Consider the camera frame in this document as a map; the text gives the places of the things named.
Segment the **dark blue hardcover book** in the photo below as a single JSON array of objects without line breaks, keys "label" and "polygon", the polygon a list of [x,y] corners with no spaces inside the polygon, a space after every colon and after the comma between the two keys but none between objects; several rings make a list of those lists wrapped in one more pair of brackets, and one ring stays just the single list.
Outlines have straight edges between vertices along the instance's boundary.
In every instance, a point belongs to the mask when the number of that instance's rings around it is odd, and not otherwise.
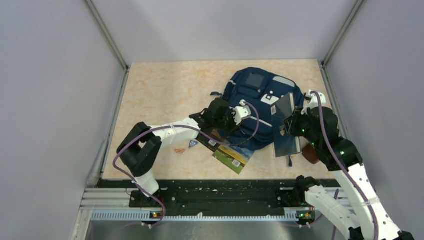
[{"label": "dark blue hardcover book", "polygon": [[300,137],[289,133],[287,120],[295,110],[293,93],[281,97],[271,106],[271,124],[275,157],[287,157],[301,152]]}]

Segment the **navy blue student backpack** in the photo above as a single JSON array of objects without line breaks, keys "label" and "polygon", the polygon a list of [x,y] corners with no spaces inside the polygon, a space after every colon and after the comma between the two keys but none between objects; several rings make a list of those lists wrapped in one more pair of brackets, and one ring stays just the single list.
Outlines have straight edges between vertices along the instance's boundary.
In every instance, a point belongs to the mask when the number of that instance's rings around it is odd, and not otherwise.
[{"label": "navy blue student backpack", "polygon": [[291,79],[257,67],[237,71],[228,81],[224,91],[212,92],[234,108],[245,100],[258,114],[243,120],[240,128],[225,135],[231,144],[250,151],[274,145],[276,157],[285,157],[300,152],[300,140],[285,130],[283,120],[293,110],[304,106],[305,97],[300,87]]}]

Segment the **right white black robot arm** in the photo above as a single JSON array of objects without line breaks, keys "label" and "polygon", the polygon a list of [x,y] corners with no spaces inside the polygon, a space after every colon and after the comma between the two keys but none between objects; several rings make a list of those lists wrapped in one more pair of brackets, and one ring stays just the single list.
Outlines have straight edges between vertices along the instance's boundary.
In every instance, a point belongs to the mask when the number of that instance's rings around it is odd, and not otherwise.
[{"label": "right white black robot arm", "polygon": [[370,183],[357,147],[340,135],[338,121],[330,108],[317,106],[296,109],[286,123],[290,135],[309,141],[317,158],[345,192],[353,212],[324,197],[311,177],[300,178],[300,186],[293,192],[294,202],[319,209],[348,240],[414,239],[392,221]]}]

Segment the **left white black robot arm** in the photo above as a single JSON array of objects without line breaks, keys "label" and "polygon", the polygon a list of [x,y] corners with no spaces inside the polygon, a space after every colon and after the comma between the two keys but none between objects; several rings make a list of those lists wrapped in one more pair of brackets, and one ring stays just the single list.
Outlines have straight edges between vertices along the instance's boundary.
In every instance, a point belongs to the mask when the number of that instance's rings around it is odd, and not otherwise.
[{"label": "left white black robot arm", "polygon": [[180,121],[157,126],[139,122],[117,148],[117,158],[128,168],[132,181],[141,187],[141,200],[154,207],[160,202],[161,194],[152,168],[162,148],[200,135],[212,140],[213,130],[231,133],[250,116],[251,109],[244,100],[231,107],[227,101],[216,98],[209,107]]}]

